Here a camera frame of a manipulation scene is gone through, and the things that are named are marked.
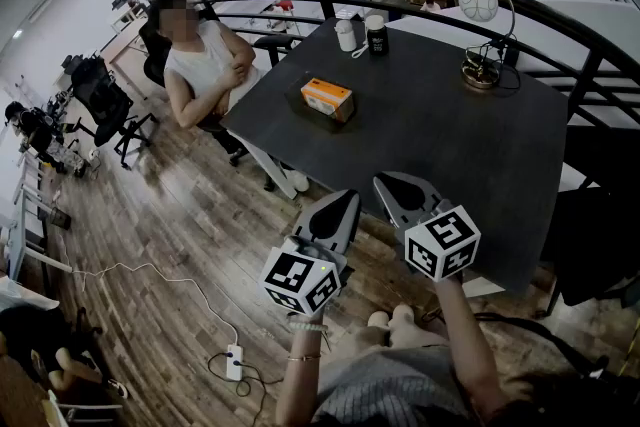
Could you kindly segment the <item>orange tissue pack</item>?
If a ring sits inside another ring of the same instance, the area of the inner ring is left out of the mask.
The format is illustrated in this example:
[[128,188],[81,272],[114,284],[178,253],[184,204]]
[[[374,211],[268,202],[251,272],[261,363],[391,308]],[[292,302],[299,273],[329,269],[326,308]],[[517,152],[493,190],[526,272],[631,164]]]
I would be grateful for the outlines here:
[[353,92],[319,78],[312,78],[300,89],[303,100],[311,109],[346,123],[354,113]]

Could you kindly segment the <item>gold lamp with globe shade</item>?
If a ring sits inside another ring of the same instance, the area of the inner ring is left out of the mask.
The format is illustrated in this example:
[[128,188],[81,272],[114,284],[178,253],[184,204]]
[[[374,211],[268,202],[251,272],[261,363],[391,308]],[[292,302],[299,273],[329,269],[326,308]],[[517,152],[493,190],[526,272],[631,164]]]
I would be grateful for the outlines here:
[[[511,24],[503,35],[492,37],[481,45],[471,45],[465,49],[461,74],[467,85],[476,90],[490,90],[501,79],[504,58],[509,43],[513,41],[516,25],[516,11],[512,0],[505,0],[511,12]],[[462,13],[471,21],[486,23],[498,13],[499,0],[459,0]]]

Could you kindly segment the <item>black box with orange packet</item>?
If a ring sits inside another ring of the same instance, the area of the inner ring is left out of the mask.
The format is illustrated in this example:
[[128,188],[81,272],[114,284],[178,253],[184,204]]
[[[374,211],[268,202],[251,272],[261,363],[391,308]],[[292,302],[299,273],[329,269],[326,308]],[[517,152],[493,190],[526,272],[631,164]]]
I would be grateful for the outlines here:
[[329,134],[356,132],[362,128],[361,117],[358,112],[357,99],[352,100],[352,112],[346,120],[340,121],[332,115],[327,115],[311,108],[303,98],[302,87],[313,78],[310,71],[305,71],[299,78],[286,86],[284,98],[290,110],[301,120],[323,130]]

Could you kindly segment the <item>white desk frame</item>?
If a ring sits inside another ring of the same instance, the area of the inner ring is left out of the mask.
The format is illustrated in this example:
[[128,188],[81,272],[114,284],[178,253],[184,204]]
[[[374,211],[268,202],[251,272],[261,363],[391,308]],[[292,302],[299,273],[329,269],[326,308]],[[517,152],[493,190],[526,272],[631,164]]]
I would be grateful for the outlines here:
[[44,177],[40,162],[30,153],[24,153],[18,160],[18,167],[21,174],[11,200],[14,212],[11,216],[0,213],[0,246],[6,261],[6,273],[17,282],[24,258],[29,257],[44,268],[53,267],[71,274],[73,269],[69,264],[49,257],[44,244],[35,243],[27,236],[27,216],[50,223],[49,214],[57,206],[39,189]]

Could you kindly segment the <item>person's beige trousers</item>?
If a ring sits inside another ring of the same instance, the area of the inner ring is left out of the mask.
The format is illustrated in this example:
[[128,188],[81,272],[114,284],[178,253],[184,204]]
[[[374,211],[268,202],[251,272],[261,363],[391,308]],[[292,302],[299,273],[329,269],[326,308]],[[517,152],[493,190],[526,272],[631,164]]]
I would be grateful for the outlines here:
[[350,340],[350,348],[356,353],[376,347],[413,349],[448,345],[448,340],[443,336],[423,330],[415,324],[399,324],[392,328],[366,326]]

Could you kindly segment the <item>black bottle with white cap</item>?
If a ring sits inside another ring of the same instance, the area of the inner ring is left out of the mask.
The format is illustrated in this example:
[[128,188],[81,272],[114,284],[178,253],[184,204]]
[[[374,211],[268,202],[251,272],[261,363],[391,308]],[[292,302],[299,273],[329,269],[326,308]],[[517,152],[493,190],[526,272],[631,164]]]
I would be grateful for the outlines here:
[[365,34],[371,55],[384,56],[389,52],[387,28],[381,15],[370,15],[365,19]]

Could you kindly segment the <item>black fabric chair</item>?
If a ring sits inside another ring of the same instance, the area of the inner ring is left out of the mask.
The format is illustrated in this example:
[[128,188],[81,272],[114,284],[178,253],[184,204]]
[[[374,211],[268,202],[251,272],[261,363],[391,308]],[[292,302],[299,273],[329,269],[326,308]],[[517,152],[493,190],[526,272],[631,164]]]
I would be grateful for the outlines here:
[[640,273],[640,196],[603,188],[560,192],[540,257],[556,278],[541,318],[562,299],[575,306]]

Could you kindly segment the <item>white power strip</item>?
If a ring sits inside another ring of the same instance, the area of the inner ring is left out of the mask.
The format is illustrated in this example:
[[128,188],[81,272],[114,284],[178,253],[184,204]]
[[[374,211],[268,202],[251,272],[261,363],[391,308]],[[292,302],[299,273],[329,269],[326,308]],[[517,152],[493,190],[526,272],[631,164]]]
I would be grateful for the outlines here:
[[243,349],[229,344],[226,351],[226,377],[233,382],[243,379]]

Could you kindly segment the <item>black office chair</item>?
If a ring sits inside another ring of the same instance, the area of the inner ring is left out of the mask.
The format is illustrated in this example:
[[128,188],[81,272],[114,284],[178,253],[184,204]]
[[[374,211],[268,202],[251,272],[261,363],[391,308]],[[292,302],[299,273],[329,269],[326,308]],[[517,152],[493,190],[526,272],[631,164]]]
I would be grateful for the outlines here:
[[141,118],[130,114],[134,102],[118,86],[115,75],[107,69],[102,57],[75,56],[65,72],[71,78],[68,88],[71,99],[77,100],[88,111],[96,128],[91,130],[78,119],[75,123],[62,123],[61,131],[64,134],[83,131],[93,138],[96,148],[119,135],[114,151],[120,156],[121,166],[129,169],[126,162],[129,143],[137,140],[149,147],[151,140],[143,133],[142,127],[148,121],[158,124],[159,120],[151,112]]
[[[139,36],[142,38],[147,51],[144,73],[152,82],[164,88],[164,69],[171,49],[171,42],[161,36],[149,22],[146,22],[139,30]],[[291,50],[293,42],[294,37],[292,35],[275,33],[274,35],[260,37],[254,43],[254,46],[258,49],[266,50],[271,64],[277,64],[279,62],[279,49]],[[248,150],[220,125],[219,121],[221,119],[220,115],[211,114],[198,124],[198,127],[210,133],[230,156],[230,165],[237,166],[240,159],[248,153]]]

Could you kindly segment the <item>person's right forearm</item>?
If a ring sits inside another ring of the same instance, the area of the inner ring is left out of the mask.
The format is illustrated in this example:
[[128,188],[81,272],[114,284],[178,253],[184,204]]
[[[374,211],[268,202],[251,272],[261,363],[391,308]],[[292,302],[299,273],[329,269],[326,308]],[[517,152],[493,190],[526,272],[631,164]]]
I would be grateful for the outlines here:
[[494,354],[457,278],[435,283],[456,376],[471,405],[488,425],[509,399],[499,382]]

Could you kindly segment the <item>person's grey top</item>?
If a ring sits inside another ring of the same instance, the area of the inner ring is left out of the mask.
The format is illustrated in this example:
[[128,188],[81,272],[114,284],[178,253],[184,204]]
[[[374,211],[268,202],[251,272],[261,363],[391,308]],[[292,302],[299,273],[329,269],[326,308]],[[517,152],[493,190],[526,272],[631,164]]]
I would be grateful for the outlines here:
[[312,422],[334,427],[469,427],[449,348],[380,349],[321,368]]

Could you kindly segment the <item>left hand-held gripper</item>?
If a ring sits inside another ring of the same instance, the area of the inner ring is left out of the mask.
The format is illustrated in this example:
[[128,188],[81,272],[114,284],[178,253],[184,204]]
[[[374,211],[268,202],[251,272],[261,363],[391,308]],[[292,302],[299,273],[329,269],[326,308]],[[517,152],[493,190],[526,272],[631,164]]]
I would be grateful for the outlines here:
[[269,298],[301,315],[322,310],[351,272],[346,252],[359,217],[360,196],[353,189],[331,193],[306,207],[296,221],[296,236],[273,247],[263,267],[259,284]]

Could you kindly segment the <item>white table leg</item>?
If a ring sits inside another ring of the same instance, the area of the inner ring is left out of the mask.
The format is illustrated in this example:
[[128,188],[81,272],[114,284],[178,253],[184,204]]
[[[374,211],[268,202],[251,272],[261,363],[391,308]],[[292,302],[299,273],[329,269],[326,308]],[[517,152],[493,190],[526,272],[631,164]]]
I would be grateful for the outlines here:
[[298,191],[294,188],[292,183],[287,179],[280,167],[276,164],[276,162],[269,154],[267,154],[265,151],[261,150],[254,144],[243,139],[231,129],[228,129],[228,132],[247,148],[256,162],[262,167],[267,175],[289,199],[296,198]]

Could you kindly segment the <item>person's left forearm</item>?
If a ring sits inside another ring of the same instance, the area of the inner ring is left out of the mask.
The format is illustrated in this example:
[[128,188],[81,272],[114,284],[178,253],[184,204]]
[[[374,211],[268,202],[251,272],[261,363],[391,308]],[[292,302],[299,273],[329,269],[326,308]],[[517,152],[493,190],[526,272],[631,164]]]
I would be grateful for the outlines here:
[[[289,355],[321,354],[320,330],[297,329]],[[321,358],[288,362],[277,400],[275,422],[279,427],[306,427],[312,421],[318,392]]]

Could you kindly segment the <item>white cylindrical container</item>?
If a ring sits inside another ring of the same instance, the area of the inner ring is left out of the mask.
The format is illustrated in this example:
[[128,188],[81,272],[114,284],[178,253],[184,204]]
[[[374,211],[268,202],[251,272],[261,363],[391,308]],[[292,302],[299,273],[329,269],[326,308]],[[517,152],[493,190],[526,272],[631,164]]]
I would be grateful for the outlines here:
[[353,25],[349,20],[338,20],[335,24],[334,30],[336,32],[339,48],[341,51],[353,52],[356,50],[356,36]]

